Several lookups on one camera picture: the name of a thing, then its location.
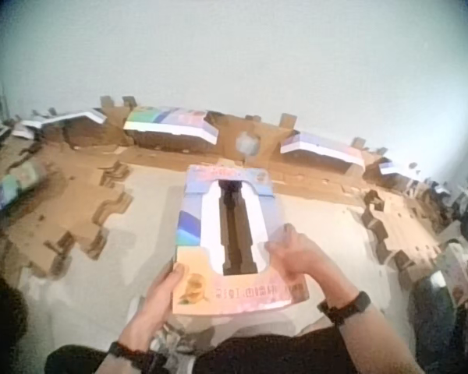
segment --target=white floor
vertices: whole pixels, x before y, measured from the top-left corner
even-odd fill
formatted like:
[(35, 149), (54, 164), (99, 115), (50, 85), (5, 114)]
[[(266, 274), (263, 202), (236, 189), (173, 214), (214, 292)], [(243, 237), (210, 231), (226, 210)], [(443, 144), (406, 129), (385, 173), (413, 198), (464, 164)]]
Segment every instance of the white floor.
[[(106, 350), (125, 326), (132, 298), (142, 295), (174, 253), (185, 176), (132, 166), (125, 181), (134, 201), (125, 214), (113, 214), (105, 227), (108, 242), (99, 260), (72, 250), (72, 262), (60, 280), (39, 280), (24, 272), (20, 289), (30, 306), (30, 326), (19, 344), (21, 372), (39, 373), (47, 355), (64, 344)], [(360, 208), (280, 196), (285, 218), (317, 242), (356, 285), (370, 295), (413, 349), (407, 321), (407, 293), (397, 273), (381, 266), (372, 251), (373, 235), (360, 222)], [(216, 326), (217, 344), (247, 326), (244, 333), (293, 335), (321, 317), (321, 289), (308, 280), (310, 300), (277, 312), (236, 318), (182, 318), (175, 323), (191, 332)]]

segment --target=black wristwatch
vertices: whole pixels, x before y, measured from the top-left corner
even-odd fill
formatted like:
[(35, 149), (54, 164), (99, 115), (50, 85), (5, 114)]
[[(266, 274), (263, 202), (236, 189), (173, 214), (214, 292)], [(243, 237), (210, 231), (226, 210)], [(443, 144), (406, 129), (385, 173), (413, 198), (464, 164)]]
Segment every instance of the black wristwatch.
[(109, 351), (115, 357), (123, 357), (132, 363), (132, 366), (140, 372), (148, 373), (153, 369), (161, 368), (166, 363), (166, 357), (153, 351), (132, 351), (124, 345), (113, 341)]
[(353, 316), (356, 313), (362, 313), (371, 303), (371, 299), (366, 292), (361, 291), (357, 297), (345, 305), (343, 308), (329, 308), (328, 303), (324, 300), (317, 308), (323, 312), (336, 326), (340, 326), (345, 322), (345, 319)]

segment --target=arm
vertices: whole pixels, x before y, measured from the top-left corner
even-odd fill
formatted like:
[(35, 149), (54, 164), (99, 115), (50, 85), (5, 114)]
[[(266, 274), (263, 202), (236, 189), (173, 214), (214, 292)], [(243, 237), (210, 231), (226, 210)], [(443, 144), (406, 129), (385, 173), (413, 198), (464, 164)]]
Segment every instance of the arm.
[[(168, 275), (156, 280), (147, 290), (144, 307), (125, 326), (118, 342), (131, 351), (147, 352), (154, 335), (163, 327), (172, 311), (172, 292), (184, 274), (180, 263)], [(107, 355), (95, 374), (138, 374), (124, 358)]]
[[(315, 279), (330, 307), (342, 308), (359, 294), (319, 246), (296, 232), (291, 224), (285, 226), (280, 242), (269, 242), (266, 248), (288, 271), (306, 273)], [(423, 372), (408, 347), (373, 305), (346, 319), (339, 331), (354, 365), (363, 374)]]

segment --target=colorful printed box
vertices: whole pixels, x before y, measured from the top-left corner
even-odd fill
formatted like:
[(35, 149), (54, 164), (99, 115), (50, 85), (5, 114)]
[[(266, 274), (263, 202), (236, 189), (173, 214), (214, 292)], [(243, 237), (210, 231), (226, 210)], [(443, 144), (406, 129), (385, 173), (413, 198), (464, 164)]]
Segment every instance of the colorful printed box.
[(176, 234), (186, 276), (173, 312), (232, 315), (307, 300), (305, 277), (287, 274), (264, 248), (281, 228), (264, 169), (191, 165)]

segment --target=black pants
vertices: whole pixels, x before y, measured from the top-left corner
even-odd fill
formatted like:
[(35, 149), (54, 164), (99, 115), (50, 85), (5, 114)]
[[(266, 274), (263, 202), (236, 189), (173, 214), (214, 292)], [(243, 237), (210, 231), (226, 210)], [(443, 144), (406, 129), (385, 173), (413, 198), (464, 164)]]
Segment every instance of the black pants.
[[(45, 374), (89, 374), (106, 354), (91, 348), (65, 346), (52, 352)], [(301, 337), (260, 335), (230, 338), (197, 358), (193, 373), (355, 373), (345, 343), (334, 327)]]

